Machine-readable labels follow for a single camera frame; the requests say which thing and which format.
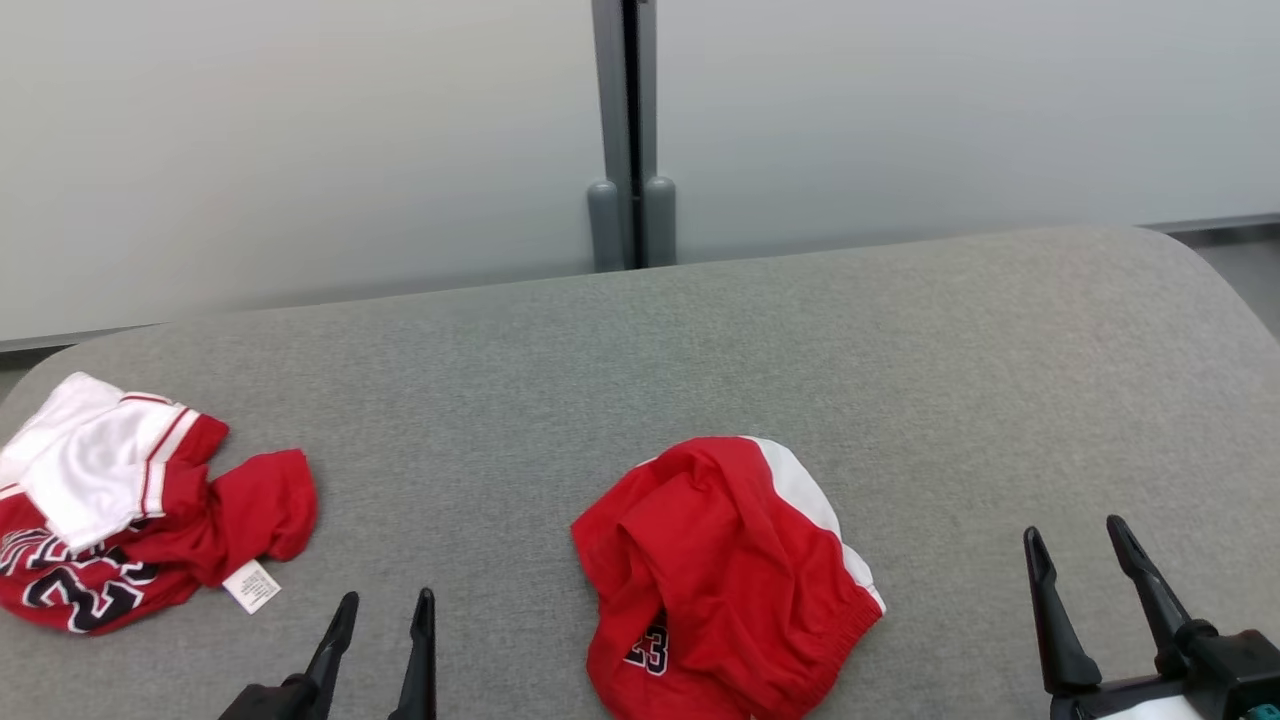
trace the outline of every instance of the white tag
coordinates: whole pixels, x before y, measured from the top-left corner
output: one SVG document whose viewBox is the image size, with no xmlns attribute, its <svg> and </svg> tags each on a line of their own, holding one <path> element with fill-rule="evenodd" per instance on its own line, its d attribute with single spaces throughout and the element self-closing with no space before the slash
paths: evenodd
<svg viewBox="0 0 1280 720">
<path fill-rule="evenodd" d="M 257 560 L 250 560 L 243 568 L 232 573 L 232 577 L 223 582 L 223 587 L 250 615 L 257 612 L 259 607 L 280 592 L 280 584 L 266 574 Z"/>
</svg>

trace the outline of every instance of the printed number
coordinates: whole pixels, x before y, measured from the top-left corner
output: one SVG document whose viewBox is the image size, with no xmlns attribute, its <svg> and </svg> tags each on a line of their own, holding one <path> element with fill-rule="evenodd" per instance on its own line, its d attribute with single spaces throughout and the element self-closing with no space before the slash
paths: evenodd
<svg viewBox="0 0 1280 720">
<path fill-rule="evenodd" d="M 60 605 L 72 606 L 67 629 L 73 633 L 91 633 L 114 623 L 142 602 L 142 592 L 124 583 L 108 580 L 102 593 L 86 589 L 70 568 L 52 571 L 27 585 L 23 602 L 29 607 L 52 607 L 54 593 L 61 594 Z"/>
<path fill-rule="evenodd" d="M 124 551 L 113 547 L 110 551 L 91 556 L 87 560 L 70 560 L 63 548 L 59 556 L 50 552 L 49 543 L 41 546 L 29 561 L 33 569 L 47 566 L 50 562 L 64 561 L 67 564 L 54 568 L 36 582 L 27 585 L 23 593 L 23 602 L 28 607 L 52 607 L 55 605 L 69 605 L 72 614 L 67 620 L 67 629 L 73 633 L 92 633 L 93 630 L 119 620 L 131 610 L 142 605 L 142 591 L 138 585 L 146 585 L 156 578 L 156 565 L 145 562 L 129 562 Z M 120 580 L 108 580 L 102 585 L 101 593 L 86 588 L 77 569 L 84 569 L 95 562 L 108 562 L 119 568 Z M 60 594 L 60 601 L 55 600 Z"/>
<path fill-rule="evenodd" d="M 664 618 L 649 625 L 640 642 L 631 646 L 631 652 L 623 657 L 631 665 L 644 667 L 650 675 L 662 675 L 667 671 L 667 626 L 659 624 L 660 620 Z"/>
<path fill-rule="evenodd" d="M 14 530 L 0 539 L 0 575 L 13 575 L 22 556 L 52 537 L 47 530 Z"/>
</svg>

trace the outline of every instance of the gray table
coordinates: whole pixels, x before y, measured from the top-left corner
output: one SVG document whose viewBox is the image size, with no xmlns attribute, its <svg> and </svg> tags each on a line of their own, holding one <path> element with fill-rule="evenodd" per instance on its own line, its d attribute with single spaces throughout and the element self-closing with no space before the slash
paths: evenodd
<svg viewBox="0 0 1280 720">
<path fill-rule="evenodd" d="M 1037 717 L 1020 533 L 1043 530 L 1108 676 L 1149 670 L 1103 532 L 1125 515 L 1192 612 L 1280 638 L 1280 347 L 1193 252 L 1071 228 L 273 310 L 64 351 L 228 421 L 223 471 L 300 446 L 321 515 L 250 618 L 221 591 L 102 638 L 0 618 L 6 719 L 216 717 L 362 610 L 333 717 L 384 717 L 416 589 L 440 716 L 600 717 L 570 523 L 700 434 L 791 447 L 888 615 L 813 717 Z M 678 638 L 672 638 L 678 647 Z"/>
</svg>

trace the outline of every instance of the white panel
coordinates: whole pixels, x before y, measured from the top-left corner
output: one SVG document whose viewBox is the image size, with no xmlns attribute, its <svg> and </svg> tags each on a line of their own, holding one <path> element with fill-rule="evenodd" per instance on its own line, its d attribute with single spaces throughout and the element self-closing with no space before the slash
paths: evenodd
<svg viewBox="0 0 1280 720">
<path fill-rule="evenodd" d="M 681 261 L 1280 210 L 1272 0 L 671 0 Z"/>
<path fill-rule="evenodd" d="M 591 269 L 585 0 L 0 5 L 0 341 Z"/>
</svg>

